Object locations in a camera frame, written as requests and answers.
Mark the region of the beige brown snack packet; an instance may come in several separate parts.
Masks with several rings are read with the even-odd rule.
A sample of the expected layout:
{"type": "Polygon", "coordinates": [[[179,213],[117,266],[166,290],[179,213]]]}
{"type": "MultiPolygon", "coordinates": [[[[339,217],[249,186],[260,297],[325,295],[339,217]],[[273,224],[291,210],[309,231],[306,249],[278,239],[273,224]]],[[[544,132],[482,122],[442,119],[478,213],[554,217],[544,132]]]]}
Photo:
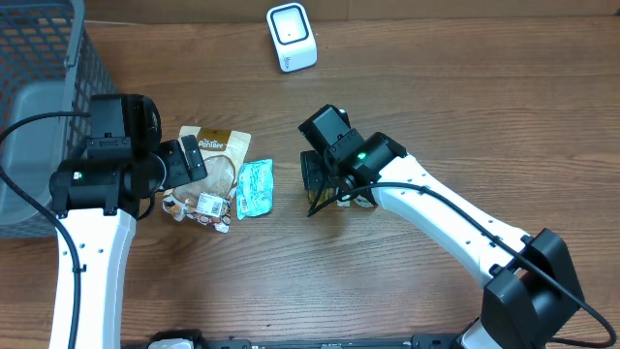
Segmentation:
{"type": "Polygon", "coordinates": [[[163,210],[180,222],[184,218],[227,233],[232,222],[232,201],[240,167],[244,163],[251,135],[234,130],[182,126],[179,140],[193,135],[207,171],[207,177],[164,192],[163,210]]]}

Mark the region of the green lid jar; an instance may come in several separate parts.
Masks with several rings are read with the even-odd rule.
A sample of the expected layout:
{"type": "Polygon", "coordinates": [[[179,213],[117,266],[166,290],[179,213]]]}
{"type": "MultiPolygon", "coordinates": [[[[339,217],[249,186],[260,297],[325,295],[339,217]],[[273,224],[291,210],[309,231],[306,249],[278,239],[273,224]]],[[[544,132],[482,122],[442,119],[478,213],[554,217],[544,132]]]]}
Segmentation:
{"type": "Polygon", "coordinates": [[[362,197],[361,195],[358,195],[358,196],[354,197],[354,202],[358,206],[365,207],[365,208],[370,208],[370,207],[374,207],[375,206],[375,204],[373,204],[368,199],[362,197]]]}

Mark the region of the teal snack packet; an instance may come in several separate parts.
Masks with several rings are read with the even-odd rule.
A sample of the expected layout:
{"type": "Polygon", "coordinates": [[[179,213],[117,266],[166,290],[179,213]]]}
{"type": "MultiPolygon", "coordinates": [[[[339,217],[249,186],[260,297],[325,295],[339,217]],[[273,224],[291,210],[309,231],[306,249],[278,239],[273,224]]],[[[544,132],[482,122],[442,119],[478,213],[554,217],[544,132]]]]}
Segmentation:
{"type": "Polygon", "coordinates": [[[264,159],[242,165],[237,183],[237,218],[260,217],[272,210],[273,160],[264,159]]]}

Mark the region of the silver capped amber bottle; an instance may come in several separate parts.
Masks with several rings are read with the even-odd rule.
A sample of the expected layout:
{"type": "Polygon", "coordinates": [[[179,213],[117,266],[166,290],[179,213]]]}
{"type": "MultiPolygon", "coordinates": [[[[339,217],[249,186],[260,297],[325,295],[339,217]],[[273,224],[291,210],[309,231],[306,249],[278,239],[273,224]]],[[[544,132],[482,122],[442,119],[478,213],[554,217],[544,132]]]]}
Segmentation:
{"type": "Polygon", "coordinates": [[[337,190],[335,188],[324,188],[322,192],[316,190],[309,190],[308,194],[308,202],[310,204],[310,208],[313,209],[316,206],[326,202],[328,199],[331,199],[336,196],[337,190]]]}

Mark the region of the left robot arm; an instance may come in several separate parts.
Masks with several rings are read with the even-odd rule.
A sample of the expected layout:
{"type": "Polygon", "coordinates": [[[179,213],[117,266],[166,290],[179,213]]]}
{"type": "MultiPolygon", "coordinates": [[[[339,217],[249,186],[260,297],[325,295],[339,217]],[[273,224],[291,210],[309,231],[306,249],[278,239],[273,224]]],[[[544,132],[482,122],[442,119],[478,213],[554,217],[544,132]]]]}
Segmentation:
{"type": "Polygon", "coordinates": [[[60,223],[52,348],[119,347],[141,201],[207,176],[195,137],[163,141],[150,98],[94,95],[90,116],[84,154],[62,161],[49,181],[60,223]]]}

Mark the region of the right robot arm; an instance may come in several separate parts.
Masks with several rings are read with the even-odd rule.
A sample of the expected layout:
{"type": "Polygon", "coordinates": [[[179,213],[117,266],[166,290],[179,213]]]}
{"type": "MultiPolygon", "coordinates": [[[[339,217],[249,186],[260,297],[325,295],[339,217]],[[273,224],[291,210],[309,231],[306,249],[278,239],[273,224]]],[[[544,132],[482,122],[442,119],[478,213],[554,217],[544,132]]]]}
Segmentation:
{"type": "Polygon", "coordinates": [[[391,211],[449,252],[482,288],[481,313],[447,348],[544,348],[583,299],[567,244],[531,236],[475,207],[383,133],[364,138],[325,105],[301,123],[327,175],[347,198],[391,211]]]}

